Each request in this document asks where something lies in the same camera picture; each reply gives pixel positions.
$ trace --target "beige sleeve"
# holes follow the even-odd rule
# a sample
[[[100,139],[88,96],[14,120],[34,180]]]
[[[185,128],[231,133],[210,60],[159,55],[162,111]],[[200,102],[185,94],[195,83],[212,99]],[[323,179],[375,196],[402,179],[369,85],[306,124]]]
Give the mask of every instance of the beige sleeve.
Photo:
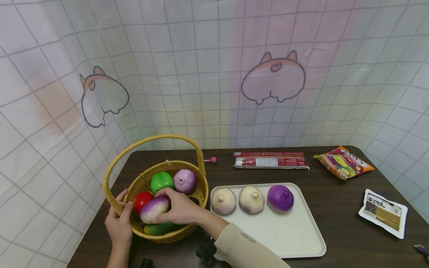
[[[234,268],[290,268],[279,256],[234,223],[223,229],[214,246],[218,250],[215,258],[226,261]]]

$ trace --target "fabric backdrop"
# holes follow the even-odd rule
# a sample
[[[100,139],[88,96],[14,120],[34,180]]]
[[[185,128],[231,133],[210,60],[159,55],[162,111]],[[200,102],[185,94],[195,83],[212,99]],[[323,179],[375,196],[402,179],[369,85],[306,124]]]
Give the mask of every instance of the fabric backdrop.
[[[108,163],[164,133],[205,149],[354,145],[429,221],[428,11],[428,0],[0,0],[0,267],[66,267]]]

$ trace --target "black object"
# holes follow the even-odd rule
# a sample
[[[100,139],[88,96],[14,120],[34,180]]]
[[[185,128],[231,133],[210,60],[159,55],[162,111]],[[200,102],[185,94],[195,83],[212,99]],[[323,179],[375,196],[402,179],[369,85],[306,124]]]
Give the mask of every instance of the black object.
[[[203,246],[203,245],[198,246],[196,250],[197,257],[202,259],[205,262],[211,261],[217,251],[214,243],[215,241],[211,239],[210,244],[208,246]]]
[[[142,264],[140,264],[140,268],[155,268],[154,262],[151,259],[143,259]]]
[[[189,199],[190,199],[192,202],[194,202],[197,206],[199,206],[199,201],[198,201],[198,199],[196,199],[195,197],[190,197],[190,196],[189,196]]]

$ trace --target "label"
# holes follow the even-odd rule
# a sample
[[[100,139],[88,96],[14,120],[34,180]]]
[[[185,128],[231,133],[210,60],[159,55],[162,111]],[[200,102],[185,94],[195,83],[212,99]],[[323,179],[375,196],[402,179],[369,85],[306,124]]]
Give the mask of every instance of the label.
[[[349,151],[345,151],[345,150],[340,150],[340,151],[344,153],[344,157],[347,158],[349,162],[356,161],[359,165],[363,167],[367,166],[365,162],[363,162],[361,159],[357,158],[353,154],[349,153]]]
[[[235,152],[234,157],[304,157],[301,152]]]
[[[255,158],[256,166],[278,166],[276,158]]]
[[[363,213],[399,231],[401,208],[397,205],[370,193],[367,196]]]
[[[254,240],[251,236],[249,236],[246,233],[241,232],[241,235],[246,238],[247,240],[249,240],[250,242],[252,242],[253,244],[256,243],[256,240]]]

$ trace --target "left hand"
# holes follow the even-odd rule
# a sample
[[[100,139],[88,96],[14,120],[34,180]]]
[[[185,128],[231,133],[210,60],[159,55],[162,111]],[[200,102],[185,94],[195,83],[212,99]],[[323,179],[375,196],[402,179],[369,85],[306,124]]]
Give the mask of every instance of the left hand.
[[[112,241],[112,247],[130,247],[133,239],[133,231],[130,224],[133,202],[128,202],[128,204],[123,202],[127,193],[128,189],[125,189],[116,197],[116,200],[123,208],[122,215],[119,216],[113,207],[110,207],[109,214],[104,222]]]

